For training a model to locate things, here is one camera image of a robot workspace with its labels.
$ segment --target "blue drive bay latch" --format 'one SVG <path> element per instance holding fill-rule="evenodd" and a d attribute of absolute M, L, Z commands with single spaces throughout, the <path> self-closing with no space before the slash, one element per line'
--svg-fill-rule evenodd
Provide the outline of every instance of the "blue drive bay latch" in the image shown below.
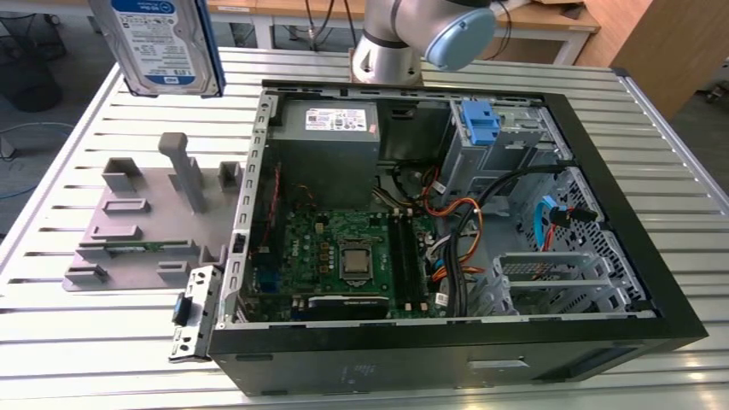
<path fill-rule="evenodd" d="M 470 133 L 470 144 L 492 145 L 501 131 L 501 120 L 485 101 L 464 101 L 462 121 Z"/>

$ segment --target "slotted aluminum table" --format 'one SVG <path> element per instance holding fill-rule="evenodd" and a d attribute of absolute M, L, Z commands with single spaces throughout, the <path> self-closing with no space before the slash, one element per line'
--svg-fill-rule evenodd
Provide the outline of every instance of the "slotted aluminum table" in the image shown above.
<path fill-rule="evenodd" d="M 185 132 L 201 167 L 245 161 L 263 78 L 347 81 L 345 54 L 223 49 L 225 97 L 136 98 L 109 73 L 0 247 L 0 407 L 668 408 L 729 402 L 729 201 L 630 79 L 602 68 L 478 62 L 424 66 L 426 85 L 565 94 L 710 337 L 580 384 L 247 398 L 215 363 L 171 365 L 176 290 L 60 287 L 109 157 L 167 167 L 163 132 Z"/>

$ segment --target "power supply label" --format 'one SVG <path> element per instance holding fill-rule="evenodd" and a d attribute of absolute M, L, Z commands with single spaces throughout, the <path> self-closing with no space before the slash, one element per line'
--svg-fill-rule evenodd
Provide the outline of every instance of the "power supply label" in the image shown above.
<path fill-rule="evenodd" d="M 141 75 L 156 84 L 191 84 L 195 69 L 188 44 L 176 35 L 175 4 L 157 0 L 112 0 L 112 7 Z"/>
<path fill-rule="evenodd" d="M 308 109 L 307 131 L 366 131 L 365 111 L 362 109 Z"/>

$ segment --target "black case frame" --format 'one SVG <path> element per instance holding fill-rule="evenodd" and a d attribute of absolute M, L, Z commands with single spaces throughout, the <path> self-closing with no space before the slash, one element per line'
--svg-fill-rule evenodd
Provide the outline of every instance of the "black case frame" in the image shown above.
<path fill-rule="evenodd" d="M 316 95 L 323 89 L 340 89 L 344 97 L 351 90 L 388 89 L 541 99 L 658 317 L 488 324 L 454 319 L 449 325 L 307 328 L 292 324 L 267 330 L 213 330 L 208 354 L 247 394 L 577 381 L 648 352 L 673 350 L 708 336 L 562 95 L 287 81 L 264 81 L 263 86 L 283 89 L 275 92 L 283 95 L 292 90 L 297 97 Z M 504 371 L 489 367 L 492 360 L 524 360 L 532 364 L 528 371 L 518 366 Z"/>

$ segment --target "ram slot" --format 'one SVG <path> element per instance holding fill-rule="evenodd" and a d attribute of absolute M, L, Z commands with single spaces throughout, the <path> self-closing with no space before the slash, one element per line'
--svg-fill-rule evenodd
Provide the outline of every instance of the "ram slot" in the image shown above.
<path fill-rule="evenodd" d="M 396 282 L 396 304 L 401 308 L 408 302 L 405 270 L 404 270 L 404 247 L 400 242 L 401 219 L 396 216 L 388 218 L 389 238 L 389 265 L 392 266 L 392 277 Z"/>
<path fill-rule="evenodd" d="M 420 303 L 425 301 L 422 294 L 422 280 L 420 276 L 418 263 L 418 243 L 412 227 L 412 218 L 404 218 L 400 224 L 400 235 L 404 252 L 404 270 L 405 270 L 405 287 L 408 292 L 408 302 L 412 308 L 420 308 Z"/>
<path fill-rule="evenodd" d="M 425 301 L 425 295 L 420 277 L 418 245 L 412 228 L 412 219 L 408 217 L 390 217 L 388 219 L 388 235 L 397 306 L 404 307 L 410 304 L 410 308 L 417 308 L 420 303 Z"/>

